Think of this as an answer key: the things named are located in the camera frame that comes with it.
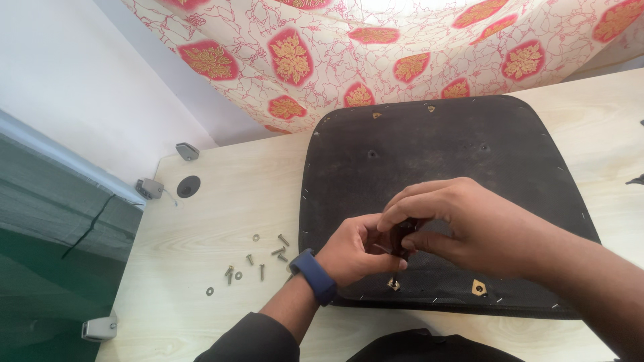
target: black sleeve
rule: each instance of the black sleeve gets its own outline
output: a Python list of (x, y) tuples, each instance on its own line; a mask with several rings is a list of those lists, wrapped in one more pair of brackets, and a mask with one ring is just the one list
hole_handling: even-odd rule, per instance
[(248, 313), (194, 362), (299, 361), (299, 346), (280, 322)]

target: screw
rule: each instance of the screw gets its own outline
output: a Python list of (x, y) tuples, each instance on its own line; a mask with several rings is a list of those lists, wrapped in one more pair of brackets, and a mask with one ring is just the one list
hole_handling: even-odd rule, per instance
[(285, 252), (285, 251), (286, 251), (286, 247), (283, 246), (281, 249), (277, 249), (274, 252), (272, 252), (271, 255), (275, 255), (275, 254), (278, 254), (279, 252)]
[(289, 242), (288, 242), (288, 241), (286, 241), (286, 239), (284, 239), (284, 236), (282, 236), (281, 234), (279, 234), (279, 235), (278, 235), (278, 238), (279, 238), (281, 241), (283, 241), (283, 242), (284, 242), (284, 244), (286, 244), (286, 246), (290, 246)]

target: floral fabric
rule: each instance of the floral fabric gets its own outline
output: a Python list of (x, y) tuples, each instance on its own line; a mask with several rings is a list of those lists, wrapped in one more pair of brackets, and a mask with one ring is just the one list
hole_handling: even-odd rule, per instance
[(342, 107), (557, 83), (617, 37), (616, 52), (644, 48), (644, 0), (122, 1), (221, 94), (282, 133)]

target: wooden desk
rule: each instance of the wooden desk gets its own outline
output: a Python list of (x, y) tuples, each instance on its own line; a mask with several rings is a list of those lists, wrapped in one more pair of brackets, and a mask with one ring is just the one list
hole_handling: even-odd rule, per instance
[[(644, 265), (644, 69), (510, 93), (530, 104), (554, 138), (603, 244)], [(97, 361), (192, 361), (249, 311), (259, 310), (288, 277), (270, 252), (291, 241), (297, 255), (299, 192), (310, 133), (203, 151), (185, 162), (161, 160), (164, 193), (150, 201), (114, 303), (118, 336)], [(198, 175), (193, 197), (176, 197)], [(253, 242), (254, 234), (261, 240)], [(251, 253), (255, 266), (246, 255)], [(264, 263), (260, 282), (258, 265)], [(228, 286), (228, 264), (243, 278)], [(206, 296), (208, 287), (214, 288)], [(475, 316), (415, 310), (320, 308), (301, 359), (344, 361), (375, 338), (427, 327), (460, 334), (526, 361), (608, 361), (614, 354), (581, 321)]]

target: black fabric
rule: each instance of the black fabric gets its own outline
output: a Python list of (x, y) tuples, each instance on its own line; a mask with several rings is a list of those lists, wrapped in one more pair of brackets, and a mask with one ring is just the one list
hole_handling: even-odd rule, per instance
[[(299, 346), (282, 324), (265, 314), (248, 313), (200, 354), (195, 362), (299, 361)], [(427, 329), (392, 333), (371, 342), (349, 359), (362, 361), (520, 362), (501, 350), (459, 335), (434, 337)]]
[(280, 322), (266, 314), (248, 313), (195, 362), (299, 361), (299, 346)]
[(416, 361), (521, 362), (521, 359), (458, 334), (435, 337), (427, 329), (411, 329), (378, 338), (347, 362)]
[[(381, 212), (408, 185), (458, 176), (600, 241), (538, 115), (522, 100), (495, 95), (345, 108), (324, 116), (305, 161), (299, 249), (319, 252), (345, 218)], [(438, 221), (425, 228), (450, 234)], [(331, 304), (579, 318), (557, 295), (530, 281), (488, 278), (424, 252), (411, 256), (408, 265), (398, 274), (399, 291), (386, 285), (391, 274), (371, 275), (340, 289)], [(471, 292), (474, 279), (485, 283), (487, 294)]]

